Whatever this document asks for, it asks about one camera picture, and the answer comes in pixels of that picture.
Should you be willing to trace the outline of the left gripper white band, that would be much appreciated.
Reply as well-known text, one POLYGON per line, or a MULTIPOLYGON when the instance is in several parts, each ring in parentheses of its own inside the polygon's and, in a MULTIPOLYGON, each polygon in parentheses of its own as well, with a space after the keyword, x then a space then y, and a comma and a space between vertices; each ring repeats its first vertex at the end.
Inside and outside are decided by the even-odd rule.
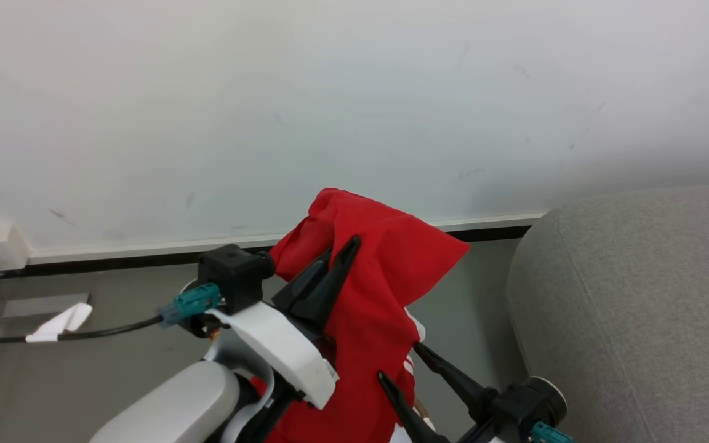
MULTIPOLYGON (((327 250, 315 258, 272 298, 275 308, 311 328, 323 331, 354 265, 362 241, 349 238, 334 254, 327 250)), ((266 303, 256 303, 236 314, 208 309, 206 314, 227 325, 247 348, 267 362, 304 400, 322 410, 338 381, 337 371, 316 346, 281 312, 266 303)))

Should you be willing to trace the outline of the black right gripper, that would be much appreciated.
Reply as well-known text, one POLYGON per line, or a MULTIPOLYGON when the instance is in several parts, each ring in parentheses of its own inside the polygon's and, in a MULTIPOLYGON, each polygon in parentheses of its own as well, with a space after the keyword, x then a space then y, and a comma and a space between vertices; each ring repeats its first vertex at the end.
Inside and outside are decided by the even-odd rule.
MULTIPOLYGON (((426 367, 436 375, 441 376, 455 392, 467 407, 468 414, 472 420, 487 420, 473 425, 469 431, 456 440, 456 443, 504 442, 500 438, 500 420, 491 418, 489 411, 491 401, 495 398, 495 389, 483 387, 475 379, 472 379, 421 342, 417 342, 413 346, 413 350, 426 367)), ((380 371, 378 373, 378 381, 411 442, 449 442, 446 437, 436 434, 422 420, 421 416, 414 412, 412 407, 406 402, 404 392, 386 373, 380 371)))

